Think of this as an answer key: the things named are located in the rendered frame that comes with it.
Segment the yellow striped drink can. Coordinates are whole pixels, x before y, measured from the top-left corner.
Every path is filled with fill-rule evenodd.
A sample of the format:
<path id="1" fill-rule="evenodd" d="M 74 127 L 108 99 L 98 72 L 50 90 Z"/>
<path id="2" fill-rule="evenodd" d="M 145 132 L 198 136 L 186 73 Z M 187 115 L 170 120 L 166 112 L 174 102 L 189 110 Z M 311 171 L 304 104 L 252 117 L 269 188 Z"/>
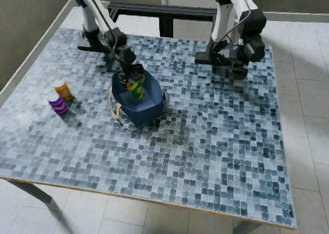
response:
<path id="1" fill-rule="evenodd" d="M 53 83 L 53 88 L 63 98 L 64 101 L 68 101 L 73 97 L 69 87 L 63 80 L 56 80 Z"/>

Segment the dark blue bag floor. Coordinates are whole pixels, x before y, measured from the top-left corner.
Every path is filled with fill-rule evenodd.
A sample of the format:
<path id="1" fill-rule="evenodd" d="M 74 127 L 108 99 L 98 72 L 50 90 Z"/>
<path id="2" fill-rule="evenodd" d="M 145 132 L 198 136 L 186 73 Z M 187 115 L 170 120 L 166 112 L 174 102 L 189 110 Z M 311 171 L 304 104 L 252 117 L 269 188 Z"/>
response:
<path id="1" fill-rule="evenodd" d="M 144 96 L 139 100 L 136 100 L 131 96 L 130 90 L 125 93 L 119 94 L 125 107 L 136 112 L 136 111 L 145 110 L 149 107 L 155 106 L 154 102 L 149 97 L 149 95 L 144 87 L 143 87 L 143 89 L 144 89 Z"/>

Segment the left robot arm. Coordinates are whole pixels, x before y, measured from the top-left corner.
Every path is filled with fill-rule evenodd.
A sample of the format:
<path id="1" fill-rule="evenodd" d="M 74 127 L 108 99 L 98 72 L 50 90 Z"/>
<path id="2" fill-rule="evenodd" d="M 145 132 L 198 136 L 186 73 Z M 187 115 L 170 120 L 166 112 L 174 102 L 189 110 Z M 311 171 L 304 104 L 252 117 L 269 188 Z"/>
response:
<path id="1" fill-rule="evenodd" d="M 232 59 L 237 59 L 236 50 L 224 49 L 227 46 L 226 37 L 213 49 L 219 53 L 218 58 L 215 53 L 211 52 L 212 47 L 226 34 L 227 25 L 229 22 L 230 12 L 234 6 L 237 19 L 241 22 L 248 14 L 250 7 L 250 17 L 239 25 L 238 33 L 242 36 L 239 37 L 238 47 L 244 49 L 252 63 L 260 61 L 265 56 L 265 44 L 262 41 L 263 29 L 266 26 L 266 16 L 264 16 L 261 8 L 252 2 L 252 0 L 215 0 L 218 2 L 218 11 L 215 21 L 215 28 L 210 36 L 210 43 L 208 43 L 208 52 L 197 51 L 195 55 L 196 61 L 214 62 L 214 63 L 231 63 Z M 238 22 L 238 23 L 239 23 Z M 265 25 L 265 26 L 264 26 Z M 243 37 L 245 36 L 245 37 Z M 224 53 L 224 54 L 223 54 Z M 218 60 L 218 61 L 217 61 Z M 228 61 L 228 62 L 226 62 Z"/>

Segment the purple drink can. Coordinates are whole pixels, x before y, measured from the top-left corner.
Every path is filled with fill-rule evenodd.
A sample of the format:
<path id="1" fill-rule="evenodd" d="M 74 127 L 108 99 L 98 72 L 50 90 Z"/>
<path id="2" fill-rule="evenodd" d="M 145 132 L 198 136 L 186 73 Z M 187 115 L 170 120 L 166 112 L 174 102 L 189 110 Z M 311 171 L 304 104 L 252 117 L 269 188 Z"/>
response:
<path id="1" fill-rule="evenodd" d="M 50 106 L 58 115 L 64 115 L 68 111 L 68 106 L 58 93 L 52 93 L 48 96 Z"/>

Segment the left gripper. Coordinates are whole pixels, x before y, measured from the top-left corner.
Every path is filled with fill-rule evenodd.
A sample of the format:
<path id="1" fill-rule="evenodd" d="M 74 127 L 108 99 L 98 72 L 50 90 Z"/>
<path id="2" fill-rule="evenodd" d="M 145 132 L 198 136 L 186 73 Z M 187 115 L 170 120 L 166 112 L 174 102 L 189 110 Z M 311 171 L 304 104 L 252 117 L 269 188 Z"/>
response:
<path id="1" fill-rule="evenodd" d="M 234 80 L 243 81 L 247 77 L 248 70 L 243 69 L 244 65 L 249 65 L 249 58 L 243 49 L 238 46 L 236 50 L 237 59 L 232 60 L 232 76 Z"/>

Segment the blue canvas tote bag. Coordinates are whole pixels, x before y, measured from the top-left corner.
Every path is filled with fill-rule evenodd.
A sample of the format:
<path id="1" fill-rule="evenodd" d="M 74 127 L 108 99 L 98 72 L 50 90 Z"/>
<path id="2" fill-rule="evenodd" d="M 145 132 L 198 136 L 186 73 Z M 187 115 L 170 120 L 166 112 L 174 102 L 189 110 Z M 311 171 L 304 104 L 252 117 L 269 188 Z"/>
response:
<path id="1" fill-rule="evenodd" d="M 122 111 L 125 112 L 125 114 L 133 121 L 133 123 L 136 127 L 140 126 L 144 123 L 147 123 L 148 121 L 153 120 L 157 117 L 160 117 L 162 115 L 163 100 L 166 100 L 166 99 L 165 99 L 165 93 L 164 93 L 163 89 L 160 87 L 160 84 L 154 78 L 154 76 L 151 73 L 149 73 L 147 70 L 143 69 L 143 71 L 145 73 L 145 79 L 144 79 L 144 82 L 142 83 L 142 85 L 145 88 L 145 90 L 147 91 L 149 97 L 154 102 L 155 106 L 149 107 L 145 110 L 135 112 L 135 111 L 132 111 L 132 110 L 126 108 L 122 99 L 119 96 L 119 94 L 129 91 L 129 90 L 124 89 L 121 86 L 121 84 L 119 83 L 119 79 L 118 79 L 119 76 L 117 74 L 121 71 L 123 71 L 123 70 L 117 71 L 112 76 L 112 87 L 110 88 L 110 96 L 111 96 L 111 92 L 112 92 L 112 95 L 117 103 L 117 115 L 113 112 L 111 104 L 110 104 L 110 108 L 111 108 L 111 112 L 112 112 L 113 116 L 116 119 L 119 119 L 119 111 L 120 111 L 120 109 L 122 109 Z M 162 92 L 163 92 L 164 96 L 162 95 Z"/>

